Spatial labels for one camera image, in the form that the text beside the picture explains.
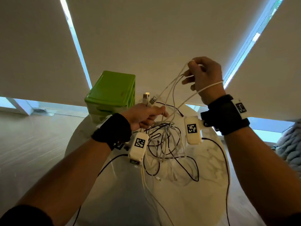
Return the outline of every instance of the round table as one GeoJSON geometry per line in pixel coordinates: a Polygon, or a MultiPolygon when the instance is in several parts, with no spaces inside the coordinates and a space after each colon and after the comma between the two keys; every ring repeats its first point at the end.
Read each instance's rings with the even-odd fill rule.
{"type": "MultiPolygon", "coordinates": [[[[173,111],[169,106],[166,109],[170,114],[173,111]]],[[[179,110],[184,116],[198,115],[186,105],[179,110]]],[[[182,131],[182,138],[185,138],[184,119],[178,112],[174,122],[182,131]]],[[[87,116],[74,131],[65,156],[90,138],[95,128],[96,125],[87,116]]],[[[203,137],[214,140],[224,151],[222,142],[212,128],[204,129],[203,137]]],[[[114,149],[106,163],[125,153],[125,149],[114,149]]],[[[157,175],[161,178],[160,181],[145,173],[148,187],[166,209],[175,226],[216,225],[226,207],[228,177],[223,154],[216,144],[203,140],[199,145],[187,144],[187,155],[193,157],[198,164],[199,182],[192,181],[173,159],[173,170],[177,172],[178,181],[170,179],[169,163],[165,161],[161,163],[157,175]]],[[[128,157],[119,157],[97,178],[82,205],[77,225],[160,225],[157,214],[146,201],[147,197],[151,202],[149,193],[146,193],[145,196],[140,167],[131,164],[128,157]]],[[[162,224],[171,225],[163,209],[159,205],[157,209],[162,224]]]]}

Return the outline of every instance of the person's left arm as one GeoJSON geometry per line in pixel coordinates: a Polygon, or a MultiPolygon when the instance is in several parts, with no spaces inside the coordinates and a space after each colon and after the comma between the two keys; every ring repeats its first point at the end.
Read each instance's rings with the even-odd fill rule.
{"type": "MultiPolygon", "coordinates": [[[[121,113],[131,130],[148,128],[160,114],[168,116],[164,106],[149,108],[143,104],[121,113]]],[[[53,225],[65,225],[85,201],[110,153],[107,143],[89,139],[44,175],[16,206],[36,207],[51,218],[53,225]]]]}

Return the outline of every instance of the tiled floor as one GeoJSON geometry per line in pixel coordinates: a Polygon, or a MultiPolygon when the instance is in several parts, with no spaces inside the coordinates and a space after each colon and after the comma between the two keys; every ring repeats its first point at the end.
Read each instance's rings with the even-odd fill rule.
{"type": "MultiPolygon", "coordinates": [[[[53,117],[0,112],[0,216],[64,156],[69,139],[82,117],[53,117]]],[[[264,225],[245,196],[228,155],[231,188],[228,212],[231,225],[264,225]]],[[[226,217],[220,225],[228,225],[226,217]]]]}

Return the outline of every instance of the green storage box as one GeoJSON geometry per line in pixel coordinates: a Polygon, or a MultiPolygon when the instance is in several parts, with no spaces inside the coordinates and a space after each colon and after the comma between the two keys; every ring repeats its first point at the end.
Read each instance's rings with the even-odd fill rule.
{"type": "Polygon", "coordinates": [[[104,71],[85,102],[94,123],[135,104],[135,75],[104,71]]]}

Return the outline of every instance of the wrist-mounted device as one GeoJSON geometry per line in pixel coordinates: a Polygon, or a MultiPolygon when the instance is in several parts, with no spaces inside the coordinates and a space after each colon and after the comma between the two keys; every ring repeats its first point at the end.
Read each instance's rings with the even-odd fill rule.
{"type": "Polygon", "coordinates": [[[98,129],[92,134],[92,139],[107,143],[111,150],[121,143],[131,139],[132,131],[128,120],[121,114],[107,116],[104,122],[97,126],[98,129]]]}
{"type": "Polygon", "coordinates": [[[229,94],[216,99],[208,108],[201,113],[204,126],[213,126],[223,136],[250,125],[244,105],[229,94]]]}

